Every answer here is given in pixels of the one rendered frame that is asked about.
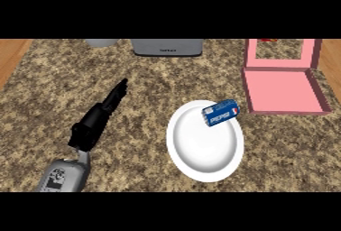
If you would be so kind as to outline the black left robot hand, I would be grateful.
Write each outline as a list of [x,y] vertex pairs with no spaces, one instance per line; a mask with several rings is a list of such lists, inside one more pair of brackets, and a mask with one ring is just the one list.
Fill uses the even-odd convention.
[[123,97],[127,95],[127,83],[127,79],[120,81],[107,99],[90,108],[83,119],[73,126],[68,145],[83,152],[89,152],[99,141],[110,116],[117,110]]

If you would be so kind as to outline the white round plate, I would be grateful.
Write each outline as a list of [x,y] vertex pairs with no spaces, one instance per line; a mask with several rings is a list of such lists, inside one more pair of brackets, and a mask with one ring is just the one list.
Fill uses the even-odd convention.
[[244,134],[232,118],[209,126],[201,111],[214,104],[195,100],[172,115],[167,128],[167,148],[182,173],[201,182],[223,180],[237,170],[244,154]]

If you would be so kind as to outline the pink open box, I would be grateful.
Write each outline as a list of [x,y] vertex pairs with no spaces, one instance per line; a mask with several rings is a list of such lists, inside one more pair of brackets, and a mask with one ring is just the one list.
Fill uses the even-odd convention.
[[315,115],[333,112],[312,70],[318,68],[322,39],[305,39],[299,60],[256,58],[257,39],[245,40],[241,78],[251,114]]

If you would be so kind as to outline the pale grey round container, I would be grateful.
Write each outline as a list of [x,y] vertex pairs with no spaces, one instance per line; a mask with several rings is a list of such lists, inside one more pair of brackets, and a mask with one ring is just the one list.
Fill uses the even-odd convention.
[[90,47],[102,48],[114,45],[117,43],[117,39],[86,39],[86,42]]

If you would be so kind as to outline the blue soda can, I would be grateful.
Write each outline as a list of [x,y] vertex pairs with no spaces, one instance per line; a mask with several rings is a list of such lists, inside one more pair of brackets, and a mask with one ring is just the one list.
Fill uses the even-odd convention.
[[235,99],[226,99],[201,111],[204,121],[209,126],[214,126],[228,121],[240,114],[240,104]]

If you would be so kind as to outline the grey appliance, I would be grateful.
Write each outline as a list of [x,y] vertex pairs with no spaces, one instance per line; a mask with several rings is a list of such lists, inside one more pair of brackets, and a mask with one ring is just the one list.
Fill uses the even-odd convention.
[[200,56],[203,39],[132,39],[133,52],[141,56]]

